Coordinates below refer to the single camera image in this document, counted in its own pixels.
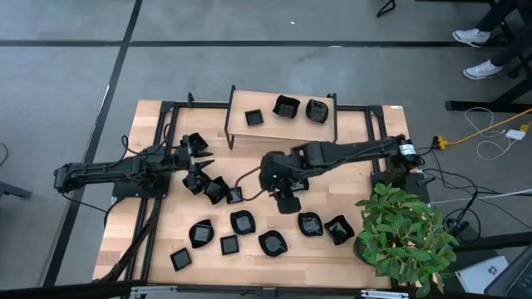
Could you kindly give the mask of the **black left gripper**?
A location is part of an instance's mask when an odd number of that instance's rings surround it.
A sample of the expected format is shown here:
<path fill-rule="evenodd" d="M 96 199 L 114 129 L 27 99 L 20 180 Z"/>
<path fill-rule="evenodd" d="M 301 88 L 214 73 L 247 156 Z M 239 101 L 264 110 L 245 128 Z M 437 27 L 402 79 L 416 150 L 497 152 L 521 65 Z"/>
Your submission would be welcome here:
<path fill-rule="evenodd" d="M 209 157 L 209 156 L 212 156 L 213 153 L 210 153 L 208 151 L 193 151 L 191 148 L 190 148 L 190 145 L 189 145 L 189 136 L 188 135 L 184 135 L 182 137 L 182 140 L 180 142 L 180 145 L 178 146 L 177 149 L 179 148 L 185 148 L 185 149 L 188 149 L 190 151 L 190 155 L 192 156 L 192 159 L 193 157 L 194 158 L 204 158 L 204 157 Z M 209 159 L 209 160 L 206 160 L 206 161 L 200 161 L 200 162 L 191 162 L 191 165 L 189 168 L 187 168 L 186 170 L 188 171 L 188 173 L 193 170 L 193 169 L 196 169 L 196 170 L 202 170 L 203 168 L 209 166 L 210 164 L 212 164 L 214 162 L 213 159 Z"/>

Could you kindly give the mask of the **black square mini plate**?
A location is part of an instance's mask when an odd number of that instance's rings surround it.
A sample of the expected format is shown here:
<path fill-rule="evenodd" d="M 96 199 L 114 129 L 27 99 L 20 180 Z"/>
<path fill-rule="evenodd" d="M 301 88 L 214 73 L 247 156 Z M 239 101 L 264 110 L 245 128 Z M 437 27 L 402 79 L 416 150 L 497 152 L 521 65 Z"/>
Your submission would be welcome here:
<path fill-rule="evenodd" d="M 173 268 L 176 272 L 188 267 L 191 263 L 191 257 L 187 248 L 181 248 L 180 250 L 170 255 Z"/>
<path fill-rule="evenodd" d="M 247 126 L 261 125 L 264 118 L 261 110 L 248 110 L 244 112 Z"/>
<path fill-rule="evenodd" d="M 243 201 L 242 189 L 239 186 L 229 189 L 226 196 L 227 204 L 240 203 Z"/>
<path fill-rule="evenodd" d="M 238 236 L 226 236 L 220 239 L 221 252 L 223 255 L 229 255 L 239 252 Z"/>
<path fill-rule="evenodd" d="M 189 145 L 194 152 L 206 150 L 209 146 L 198 132 L 189 135 Z"/>

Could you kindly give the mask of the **black rounded mini plate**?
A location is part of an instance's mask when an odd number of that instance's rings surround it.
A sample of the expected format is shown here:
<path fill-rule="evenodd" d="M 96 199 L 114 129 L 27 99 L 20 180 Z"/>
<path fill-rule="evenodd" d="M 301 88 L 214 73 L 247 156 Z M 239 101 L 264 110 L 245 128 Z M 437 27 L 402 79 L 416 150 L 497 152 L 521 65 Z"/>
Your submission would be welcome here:
<path fill-rule="evenodd" d="M 310 238 L 323 235 L 322 221 L 314 212 L 300 213 L 298 215 L 298 227 L 305 237 Z"/>
<path fill-rule="evenodd" d="M 254 216 L 248 210 L 240 210 L 230 214 L 230 223 L 234 232 L 238 235 L 246 235 L 256 231 Z"/>
<path fill-rule="evenodd" d="M 309 120 L 324 124 L 328 119 L 328 106 L 319 100 L 310 99 L 306 105 L 306 116 Z"/>

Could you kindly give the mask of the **black leaf-shaped mini plate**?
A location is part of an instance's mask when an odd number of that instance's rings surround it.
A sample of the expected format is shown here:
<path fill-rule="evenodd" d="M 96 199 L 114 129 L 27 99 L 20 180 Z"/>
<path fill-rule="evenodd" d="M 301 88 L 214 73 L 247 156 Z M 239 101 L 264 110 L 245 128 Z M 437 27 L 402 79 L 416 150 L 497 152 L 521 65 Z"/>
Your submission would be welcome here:
<path fill-rule="evenodd" d="M 201 248 L 207 245 L 214 237 L 214 228 L 209 219 L 195 223 L 189 230 L 189 239 L 192 248 Z"/>
<path fill-rule="evenodd" d="M 269 257 L 277 257 L 288 251 L 283 235 L 276 230 L 269 230 L 259 235 L 259 245 Z"/>

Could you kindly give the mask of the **wooden shelf with black legs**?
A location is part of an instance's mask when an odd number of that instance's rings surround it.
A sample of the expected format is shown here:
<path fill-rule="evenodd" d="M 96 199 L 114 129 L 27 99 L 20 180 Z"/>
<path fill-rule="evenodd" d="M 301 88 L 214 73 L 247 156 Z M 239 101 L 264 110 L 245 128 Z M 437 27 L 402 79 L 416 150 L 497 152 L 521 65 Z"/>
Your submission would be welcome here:
<path fill-rule="evenodd" d="M 266 140 L 331 141 L 337 140 L 337 95 L 319 96 L 294 95 L 300 100 L 298 113 L 293 119 L 273 113 L 275 102 L 280 94 L 260 91 L 243 91 L 231 86 L 229 107 L 224 121 L 224 133 L 229 148 L 234 147 L 237 136 Z M 309 120 L 306 105 L 310 99 L 324 102 L 329 109 L 324 124 Z M 247 126 L 244 112 L 261 110 L 264 122 L 261 125 Z"/>

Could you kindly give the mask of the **green leafy potted plant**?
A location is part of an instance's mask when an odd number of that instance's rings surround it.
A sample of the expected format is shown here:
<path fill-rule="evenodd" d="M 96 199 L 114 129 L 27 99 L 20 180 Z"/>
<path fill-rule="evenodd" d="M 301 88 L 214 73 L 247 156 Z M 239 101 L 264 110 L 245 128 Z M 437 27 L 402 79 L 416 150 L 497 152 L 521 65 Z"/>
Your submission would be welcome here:
<path fill-rule="evenodd" d="M 433 287 L 444 291 L 448 267 L 456 261 L 459 242 L 443 226 L 443 216 L 415 194 L 378 183 L 361 208 L 362 231 L 353 251 L 379 277 L 416 286 L 426 297 Z"/>

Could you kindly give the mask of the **black rig beam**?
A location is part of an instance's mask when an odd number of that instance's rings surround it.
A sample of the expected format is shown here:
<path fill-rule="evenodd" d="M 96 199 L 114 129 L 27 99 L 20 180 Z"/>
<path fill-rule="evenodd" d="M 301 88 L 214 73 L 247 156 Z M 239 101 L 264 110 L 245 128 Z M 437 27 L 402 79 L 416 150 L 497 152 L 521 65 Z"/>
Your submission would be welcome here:
<path fill-rule="evenodd" d="M 493 297 L 486 294 L 437 290 L 425 297 L 418 297 L 414 287 L 395 286 L 390 289 L 376 288 L 301 288 L 301 287 L 241 287 L 241 286 L 196 286 L 196 285 L 148 285 L 142 280 L 126 282 L 90 282 L 84 284 L 52 287 L 33 287 L 0 291 L 0 299 L 110 299 L 129 296 L 132 287 L 177 286 L 177 292 L 223 293 L 255 295 L 262 298 L 276 298 L 281 295 L 320 295 L 361 298 L 361 290 L 379 290 L 408 293 L 410 299 L 512 299 Z"/>

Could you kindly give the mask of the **dark chair base leg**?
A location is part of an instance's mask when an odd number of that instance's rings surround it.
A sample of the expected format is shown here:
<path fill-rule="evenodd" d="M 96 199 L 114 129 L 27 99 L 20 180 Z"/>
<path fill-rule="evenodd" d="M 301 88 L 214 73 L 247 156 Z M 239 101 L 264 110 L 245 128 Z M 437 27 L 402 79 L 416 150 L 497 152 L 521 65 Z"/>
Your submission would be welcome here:
<path fill-rule="evenodd" d="M 21 199 L 29 199 L 32 195 L 32 191 L 25 190 L 17 186 L 0 181 L 0 199 L 4 195 L 12 195 Z"/>

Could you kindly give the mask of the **white box with logo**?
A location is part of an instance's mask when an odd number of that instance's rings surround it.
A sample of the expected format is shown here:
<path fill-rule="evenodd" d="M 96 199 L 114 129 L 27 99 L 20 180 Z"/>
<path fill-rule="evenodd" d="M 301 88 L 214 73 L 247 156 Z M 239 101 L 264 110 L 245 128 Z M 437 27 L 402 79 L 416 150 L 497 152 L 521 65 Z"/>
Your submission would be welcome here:
<path fill-rule="evenodd" d="M 508 266 L 504 256 L 497 256 L 455 271 L 455 275 L 465 292 L 483 294 Z"/>

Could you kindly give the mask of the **black furniture foot bar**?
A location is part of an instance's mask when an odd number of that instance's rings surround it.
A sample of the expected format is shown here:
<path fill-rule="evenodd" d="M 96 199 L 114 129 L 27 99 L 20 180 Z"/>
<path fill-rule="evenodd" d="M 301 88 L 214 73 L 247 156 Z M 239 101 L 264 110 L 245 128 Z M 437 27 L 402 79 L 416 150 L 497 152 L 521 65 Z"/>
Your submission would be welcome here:
<path fill-rule="evenodd" d="M 530 244 L 532 244 L 532 232 L 524 232 L 480 237 L 465 242 L 459 241 L 457 246 L 453 245 L 452 247 L 454 252 L 472 252 L 527 247 Z"/>

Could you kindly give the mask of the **person's foot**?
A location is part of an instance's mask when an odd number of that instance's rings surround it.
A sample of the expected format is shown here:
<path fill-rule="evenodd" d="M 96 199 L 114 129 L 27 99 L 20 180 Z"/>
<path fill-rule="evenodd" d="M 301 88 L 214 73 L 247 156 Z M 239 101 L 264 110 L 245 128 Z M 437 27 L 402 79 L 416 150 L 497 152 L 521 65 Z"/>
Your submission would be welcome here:
<path fill-rule="evenodd" d="M 462 74 L 468 79 L 478 81 L 496 76 L 502 69 L 502 66 L 496 66 L 491 62 L 491 60 L 488 60 L 477 66 L 464 69 Z"/>
<path fill-rule="evenodd" d="M 483 47 L 490 39 L 490 32 L 479 29 L 456 30 L 451 35 L 457 42 L 470 47 Z"/>

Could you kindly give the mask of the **dark grey laptop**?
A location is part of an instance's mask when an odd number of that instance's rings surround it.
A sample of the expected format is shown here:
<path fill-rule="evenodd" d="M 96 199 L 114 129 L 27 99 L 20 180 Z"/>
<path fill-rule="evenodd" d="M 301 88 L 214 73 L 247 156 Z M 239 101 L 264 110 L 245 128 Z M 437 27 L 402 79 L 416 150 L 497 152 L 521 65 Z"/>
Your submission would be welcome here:
<path fill-rule="evenodd" d="M 485 290 L 493 297 L 532 299 L 532 244 L 530 244 Z"/>

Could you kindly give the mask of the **person's leg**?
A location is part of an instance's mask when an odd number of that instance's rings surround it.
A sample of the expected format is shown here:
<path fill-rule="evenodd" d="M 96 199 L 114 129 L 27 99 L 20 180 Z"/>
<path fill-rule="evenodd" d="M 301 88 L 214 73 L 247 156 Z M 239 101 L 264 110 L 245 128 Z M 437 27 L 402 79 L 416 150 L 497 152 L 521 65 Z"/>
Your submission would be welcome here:
<path fill-rule="evenodd" d="M 477 23 L 475 28 L 481 32 L 494 31 L 505 19 L 514 11 L 519 4 L 519 0 L 499 0 Z"/>
<path fill-rule="evenodd" d="M 502 67 L 523 51 L 532 47 L 532 24 L 525 26 L 506 47 L 490 59 L 493 66 Z"/>

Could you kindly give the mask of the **black metal table frame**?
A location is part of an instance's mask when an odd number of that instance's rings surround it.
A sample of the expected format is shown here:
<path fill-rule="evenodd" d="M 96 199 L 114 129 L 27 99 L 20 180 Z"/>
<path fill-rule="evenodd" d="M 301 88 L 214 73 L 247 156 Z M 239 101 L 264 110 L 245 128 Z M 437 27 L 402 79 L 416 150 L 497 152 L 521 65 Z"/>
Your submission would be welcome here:
<path fill-rule="evenodd" d="M 274 150 L 289 152 L 307 141 L 237 136 L 231 149 L 224 133 L 228 107 L 229 100 L 142 100 L 137 104 L 130 131 L 134 149 L 154 145 L 163 136 L 178 145 L 184 135 L 198 132 L 213 153 L 208 159 L 214 162 L 204 172 L 212 179 L 222 176 L 229 187 L 239 186 L 244 201 L 213 205 L 206 195 L 193 195 L 183 185 L 185 172 L 173 173 L 164 198 L 127 198 L 110 211 L 94 277 L 107 275 L 126 255 L 142 226 L 151 224 L 152 231 L 129 262 L 127 273 L 128 278 L 143 279 L 150 285 L 389 288 L 389 279 L 378 277 L 354 255 L 352 241 L 335 246 L 328 235 L 305 237 L 297 214 L 281 214 L 275 199 L 261 190 L 255 168 L 262 157 Z M 403 110 L 337 103 L 336 143 L 377 140 L 407 131 Z M 232 229 L 229 216 L 240 210 L 253 214 L 254 233 L 238 235 Z M 205 219 L 211 221 L 214 237 L 207 245 L 192 248 L 189 230 Z M 287 252 L 277 257 L 263 252 L 259 235 L 269 230 L 283 235 Z M 239 252 L 223 255 L 220 239 L 232 235 L 238 236 Z M 188 249 L 192 263 L 176 272 L 170 255 L 181 248 Z"/>

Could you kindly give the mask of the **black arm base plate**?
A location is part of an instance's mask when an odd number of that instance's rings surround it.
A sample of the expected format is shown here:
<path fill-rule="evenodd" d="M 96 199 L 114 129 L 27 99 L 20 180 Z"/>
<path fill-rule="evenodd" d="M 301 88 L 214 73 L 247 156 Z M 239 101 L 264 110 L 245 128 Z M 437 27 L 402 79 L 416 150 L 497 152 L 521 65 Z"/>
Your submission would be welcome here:
<path fill-rule="evenodd" d="M 117 198 L 164 198 L 170 186 L 169 172 L 142 174 L 126 181 L 116 182 L 112 195 Z"/>
<path fill-rule="evenodd" d="M 377 183 L 385 185 L 391 183 L 394 188 L 401 188 L 404 189 L 407 194 L 415 194 L 419 196 L 424 203 L 430 202 L 427 185 L 432 183 L 434 179 L 427 178 L 422 173 L 414 172 L 410 173 L 403 179 L 392 179 L 389 172 L 373 172 L 370 177 L 373 187 L 375 187 Z"/>

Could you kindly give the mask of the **silver metal bracket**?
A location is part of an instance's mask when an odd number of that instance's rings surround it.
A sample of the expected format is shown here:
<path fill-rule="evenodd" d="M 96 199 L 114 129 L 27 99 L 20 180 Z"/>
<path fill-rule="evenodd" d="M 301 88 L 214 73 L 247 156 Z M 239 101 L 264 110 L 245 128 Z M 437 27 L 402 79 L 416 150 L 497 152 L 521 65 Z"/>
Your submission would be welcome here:
<path fill-rule="evenodd" d="M 130 292 L 130 299 L 145 299 L 148 295 L 158 293 L 177 292 L 177 286 L 143 286 L 132 287 Z"/>
<path fill-rule="evenodd" d="M 408 293 L 379 290 L 361 290 L 360 296 L 363 299 L 410 299 Z"/>

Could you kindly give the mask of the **black desk frame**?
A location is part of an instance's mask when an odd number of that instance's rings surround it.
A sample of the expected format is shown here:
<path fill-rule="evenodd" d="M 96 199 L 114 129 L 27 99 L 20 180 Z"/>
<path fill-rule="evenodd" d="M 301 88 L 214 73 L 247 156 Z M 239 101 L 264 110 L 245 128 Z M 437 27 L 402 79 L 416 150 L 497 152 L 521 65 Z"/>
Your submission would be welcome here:
<path fill-rule="evenodd" d="M 515 35 L 517 35 L 525 26 L 532 24 L 532 0 L 519 0 L 518 7 L 515 10 L 520 13 L 520 16 L 524 21 L 524 25 L 519 31 L 512 35 L 510 42 L 512 42 L 512 40 L 515 38 Z M 514 103 L 514 101 L 521 97 L 523 94 L 532 91 L 532 47 L 523 51 L 514 59 L 518 59 L 522 63 L 522 68 L 525 70 L 525 79 L 518 83 L 515 87 L 509 89 L 502 96 L 490 102 L 481 103 L 475 101 L 450 100 L 446 102 L 446 108 L 448 110 L 470 110 L 472 108 L 486 108 L 495 112 L 516 112 L 520 109 L 532 108 L 532 104 L 526 105 Z"/>

